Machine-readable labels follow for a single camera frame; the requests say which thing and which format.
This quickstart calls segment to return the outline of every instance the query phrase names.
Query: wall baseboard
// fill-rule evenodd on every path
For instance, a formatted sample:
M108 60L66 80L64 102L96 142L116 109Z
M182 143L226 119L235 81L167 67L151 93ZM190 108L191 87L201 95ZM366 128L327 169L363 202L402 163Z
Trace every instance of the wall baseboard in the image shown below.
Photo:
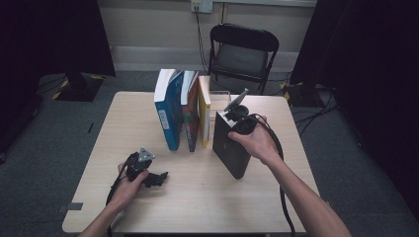
M111 54L117 71L203 70L200 51L194 48L111 46ZM293 71L297 57L298 52L279 51L271 71ZM206 60L210 60L209 51Z

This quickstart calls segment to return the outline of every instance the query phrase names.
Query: gray carpet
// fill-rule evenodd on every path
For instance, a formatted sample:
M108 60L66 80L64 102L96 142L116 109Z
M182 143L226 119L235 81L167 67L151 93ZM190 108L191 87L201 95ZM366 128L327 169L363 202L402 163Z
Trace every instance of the gray carpet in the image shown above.
M118 91L153 91L158 72L117 72L104 81L95 101L50 99L60 75L42 78L44 98L38 116L15 140L0 166L0 236L71 236L63 233L65 212L95 144L112 98ZM281 96L272 73L265 95ZM212 90L258 94L257 85L220 78ZM322 92L324 101L328 92ZM295 120L319 112L292 108ZM307 121L299 123L303 130ZM356 130L335 110L316 118L302 135L322 197L330 201L354 236L419 236L419 224L387 175L358 145Z

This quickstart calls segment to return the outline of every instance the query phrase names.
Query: book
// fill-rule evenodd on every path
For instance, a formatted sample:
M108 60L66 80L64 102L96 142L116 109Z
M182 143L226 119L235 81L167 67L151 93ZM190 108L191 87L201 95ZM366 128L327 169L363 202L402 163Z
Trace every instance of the book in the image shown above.
M210 77L200 76L198 81L201 144L207 147L210 140Z
M249 164L250 154L240 143L228 137L235 125L235 121L225 117L225 112L215 114L212 150L230 174L235 179L241 179Z
M169 150L178 150L184 123L181 92L184 71L161 69L154 90L154 104Z
M198 71L185 71L181 105L189 151L194 152L197 144L200 118L198 116Z

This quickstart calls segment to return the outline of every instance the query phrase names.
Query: wall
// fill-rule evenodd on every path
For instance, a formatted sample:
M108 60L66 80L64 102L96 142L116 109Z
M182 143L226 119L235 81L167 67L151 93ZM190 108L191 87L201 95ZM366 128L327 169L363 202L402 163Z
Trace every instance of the wall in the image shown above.
M168 66L183 63L188 65L185 69L200 65L198 25L196 15L190 11L190 1L100 0L99 4L114 60L118 61L117 70L136 69L141 63L149 69L154 69L152 65L158 62ZM313 10L313 7L213 2L212 14L199 15L206 57L214 25L221 21L241 24L273 33L280 41L279 59L273 70L288 71L293 68ZM155 55L170 51L174 53L172 56Z

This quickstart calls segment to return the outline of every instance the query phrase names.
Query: electrical outlet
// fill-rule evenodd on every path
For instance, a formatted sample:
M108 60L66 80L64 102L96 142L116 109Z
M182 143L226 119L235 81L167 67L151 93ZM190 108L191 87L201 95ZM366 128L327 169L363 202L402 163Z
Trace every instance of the electrical outlet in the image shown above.
M191 12L212 13L212 0L191 0Z

